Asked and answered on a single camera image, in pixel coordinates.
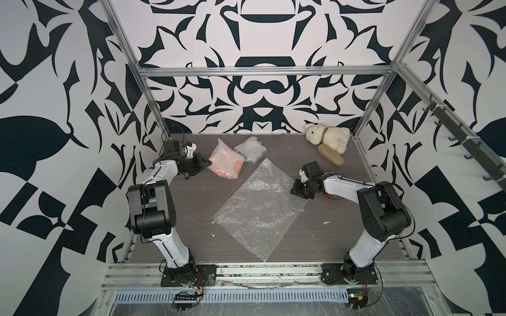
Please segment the orange bubble plate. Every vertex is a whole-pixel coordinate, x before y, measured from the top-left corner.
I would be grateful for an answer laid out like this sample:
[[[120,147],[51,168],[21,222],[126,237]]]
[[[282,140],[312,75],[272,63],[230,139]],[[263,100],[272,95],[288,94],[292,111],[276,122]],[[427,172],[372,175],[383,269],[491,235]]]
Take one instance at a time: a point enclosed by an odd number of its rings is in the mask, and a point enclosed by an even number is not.
[[[221,139],[218,138],[217,141],[218,144],[209,158],[212,164],[208,169],[221,178],[238,179],[245,158],[232,150]]]

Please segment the clear bubble wrap sheet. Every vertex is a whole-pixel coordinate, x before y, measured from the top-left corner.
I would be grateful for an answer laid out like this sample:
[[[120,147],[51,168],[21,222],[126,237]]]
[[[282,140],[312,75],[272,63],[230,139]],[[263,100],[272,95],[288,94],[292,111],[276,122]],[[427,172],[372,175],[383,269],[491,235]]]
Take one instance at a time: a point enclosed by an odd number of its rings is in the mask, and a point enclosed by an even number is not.
[[[293,184],[294,179],[266,158],[212,221],[266,262],[308,202],[291,193]]]

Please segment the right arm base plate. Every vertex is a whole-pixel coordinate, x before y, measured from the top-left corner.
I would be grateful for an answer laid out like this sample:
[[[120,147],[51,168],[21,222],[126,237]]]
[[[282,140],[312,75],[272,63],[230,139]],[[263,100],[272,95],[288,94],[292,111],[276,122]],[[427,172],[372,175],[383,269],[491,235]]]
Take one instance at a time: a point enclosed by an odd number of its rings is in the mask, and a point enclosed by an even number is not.
[[[356,267],[351,261],[344,263],[322,264],[321,281],[326,285],[365,285],[376,284],[378,274],[374,264],[367,267]]]

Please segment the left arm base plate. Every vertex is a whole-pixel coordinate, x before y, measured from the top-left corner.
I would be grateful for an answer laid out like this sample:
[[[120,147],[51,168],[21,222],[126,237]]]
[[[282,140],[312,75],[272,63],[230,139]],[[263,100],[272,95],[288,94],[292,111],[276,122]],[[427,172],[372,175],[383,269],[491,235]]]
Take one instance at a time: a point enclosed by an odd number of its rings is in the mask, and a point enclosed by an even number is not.
[[[216,281],[217,265],[185,265],[163,270],[161,287],[206,287]]]

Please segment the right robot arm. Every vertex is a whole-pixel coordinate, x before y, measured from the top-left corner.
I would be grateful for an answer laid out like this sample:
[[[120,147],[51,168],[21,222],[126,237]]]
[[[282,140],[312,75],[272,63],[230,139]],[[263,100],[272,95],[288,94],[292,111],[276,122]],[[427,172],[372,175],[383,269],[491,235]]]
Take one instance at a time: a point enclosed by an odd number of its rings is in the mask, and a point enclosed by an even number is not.
[[[385,245],[412,225],[412,217],[390,182],[367,183],[321,170],[317,162],[302,166],[291,193],[303,199],[316,194],[335,196],[358,204],[364,231],[342,264],[323,264],[325,284],[363,284],[375,273],[375,259]]]

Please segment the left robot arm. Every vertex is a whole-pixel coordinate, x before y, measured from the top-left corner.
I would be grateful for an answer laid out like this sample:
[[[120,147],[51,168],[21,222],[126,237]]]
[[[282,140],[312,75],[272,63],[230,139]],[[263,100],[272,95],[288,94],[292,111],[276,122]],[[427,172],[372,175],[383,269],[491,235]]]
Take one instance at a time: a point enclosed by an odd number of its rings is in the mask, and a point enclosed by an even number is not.
[[[134,234],[156,245],[166,261],[164,273],[181,283],[191,281],[198,270],[191,251],[176,231],[177,215],[169,186],[176,176],[188,179],[212,164],[196,149],[197,145],[191,142],[164,142],[154,170],[144,182],[130,186],[127,192]]]

